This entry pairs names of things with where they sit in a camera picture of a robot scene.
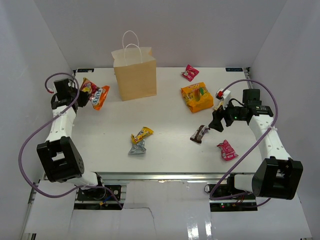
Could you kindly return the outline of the orange Fox's candy bag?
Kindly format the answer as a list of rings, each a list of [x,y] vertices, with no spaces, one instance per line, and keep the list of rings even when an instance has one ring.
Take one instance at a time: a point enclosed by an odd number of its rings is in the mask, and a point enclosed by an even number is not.
[[[109,90],[110,87],[108,85],[99,87],[86,77],[83,78],[83,82],[80,87],[81,92],[88,94],[88,99],[90,100],[93,108],[97,111],[102,108],[105,100],[107,99]]]

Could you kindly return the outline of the brown chocolate bar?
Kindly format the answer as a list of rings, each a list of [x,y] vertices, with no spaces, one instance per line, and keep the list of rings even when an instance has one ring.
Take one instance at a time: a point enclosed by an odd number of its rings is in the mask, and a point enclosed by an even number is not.
[[[200,125],[196,132],[190,137],[190,140],[201,144],[203,136],[210,130],[210,128],[207,125]]]

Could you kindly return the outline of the pink snack packet front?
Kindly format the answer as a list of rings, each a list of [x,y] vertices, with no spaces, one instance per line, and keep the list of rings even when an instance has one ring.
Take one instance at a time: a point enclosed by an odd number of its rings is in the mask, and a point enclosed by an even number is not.
[[[219,143],[217,147],[220,149],[222,159],[226,162],[236,159],[239,156],[226,139]]]

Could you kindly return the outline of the yellow M&M's packet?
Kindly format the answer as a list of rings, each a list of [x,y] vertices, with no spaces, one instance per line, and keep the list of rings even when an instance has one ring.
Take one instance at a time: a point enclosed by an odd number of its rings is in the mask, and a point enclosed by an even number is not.
[[[131,135],[131,142],[136,145],[153,133],[154,131],[151,128],[144,126],[137,135]]]

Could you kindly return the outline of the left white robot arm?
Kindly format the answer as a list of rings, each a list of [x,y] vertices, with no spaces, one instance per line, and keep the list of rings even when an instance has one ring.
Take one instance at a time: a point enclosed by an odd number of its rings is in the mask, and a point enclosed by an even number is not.
[[[55,93],[51,98],[51,109],[54,121],[44,143],[38,144],[36,151],[45,174],[50,182],[72,183],[88,189],[94,199],[105,196],[106,187],[96,172],[85,170],[84,161],[72,141],[72,128],[78,108],[89,101],[87,93],[77,95],[76,87],[70,79],[54,82]]]

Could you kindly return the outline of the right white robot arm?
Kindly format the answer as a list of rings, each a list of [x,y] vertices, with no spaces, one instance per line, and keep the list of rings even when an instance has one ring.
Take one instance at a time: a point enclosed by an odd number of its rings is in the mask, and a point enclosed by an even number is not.
[[[211,129],[222,132],[221,121],[229,127],[235,121],[244,121],[253,132],[262,162],[254,174],[231,174],[227,178],[226,195],[236,200],[243,193],[256,197],[291,200],[294,198],[303,165],[293,160],[285,150],[278,132],[272,126],[275,120],[269,106],[262,104],[259,89],[243,90],[242,102],[233,105],[229,90],[220,89],[215,96],[219,100],[212,113]]]

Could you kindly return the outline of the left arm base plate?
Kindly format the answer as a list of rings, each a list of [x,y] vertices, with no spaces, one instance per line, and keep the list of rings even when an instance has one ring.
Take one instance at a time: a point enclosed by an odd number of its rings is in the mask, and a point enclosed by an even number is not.
[[[105,185],[105,187],[109,188],[110,191],[116,197],[116,199],[120,201],[121,192],[122,192],[121,185]],[[112,194],[108,190],[102,189],[102,188],[90,188],[86,190],[79,189],[76,199],[78,201],[102,201],[102,202],[115,200],[115,198],[112,196]]]

